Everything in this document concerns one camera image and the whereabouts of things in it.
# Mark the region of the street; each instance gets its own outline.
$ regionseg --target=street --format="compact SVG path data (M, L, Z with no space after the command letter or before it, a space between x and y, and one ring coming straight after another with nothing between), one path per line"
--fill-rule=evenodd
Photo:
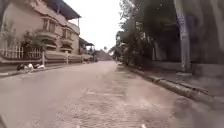
M0 115L7 128L221 128L224 121L112 61L0 79Z

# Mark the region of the sky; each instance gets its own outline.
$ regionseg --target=sky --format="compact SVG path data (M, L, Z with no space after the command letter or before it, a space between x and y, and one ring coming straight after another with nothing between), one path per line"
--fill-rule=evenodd
M97 50L115 45L115 35L120 28L120 0L64 1L82 17L79 20L80 37L95 44Z

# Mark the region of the roof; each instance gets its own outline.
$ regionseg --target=roof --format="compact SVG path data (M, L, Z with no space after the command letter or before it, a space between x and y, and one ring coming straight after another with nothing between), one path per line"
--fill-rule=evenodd
M80 44L85 44L86 46L94 46L94 44L87 42L86 40L84 40L83 38L79 38L79 43Z
M73 10L68 4L63 0L43 0L48 7L57 12L58 6L60 5L59 13L62 14L67 20L81 18L81 16Z

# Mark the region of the curb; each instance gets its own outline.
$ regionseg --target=curb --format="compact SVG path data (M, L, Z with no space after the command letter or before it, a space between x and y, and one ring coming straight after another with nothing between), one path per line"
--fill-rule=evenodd
M156 77L153 75L146 75L144 72L129 68L129 71L140 75L141 77L159 85L162 86L172 92L175 92L179 95L185 96L187 98L190 98L195 101L202 102L204 104L209 105L210 107L214 109L222 109L224 108L224 99L221 97L216 97L212 94L209 94L208 92L205 92L204 90L200 90L198 88L189 87L180 83L176 83L173 81L166 80L161 77Z
M59 69L59 68L66 68L66 67L77 66L77 65L81 65L81 64L56 66L56 67L50 67L50 68L46 68L46 69L36 69L36 70L33 70L32 73L43 72L43 71ZM0 73L0 79L1 78L6 78L6 77L10 77L10 76L22 75L22 74L28 74L28 72L16 72L15 71L15 72L9 72L9 73Z

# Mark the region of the utility pole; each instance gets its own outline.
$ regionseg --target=utility pole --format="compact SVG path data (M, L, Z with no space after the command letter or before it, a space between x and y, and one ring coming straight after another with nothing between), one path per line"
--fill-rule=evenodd
M182 1L183 0L174 0L174 5L177 13L180 30L181 67L182 71L189 72L191 70L190 38Z

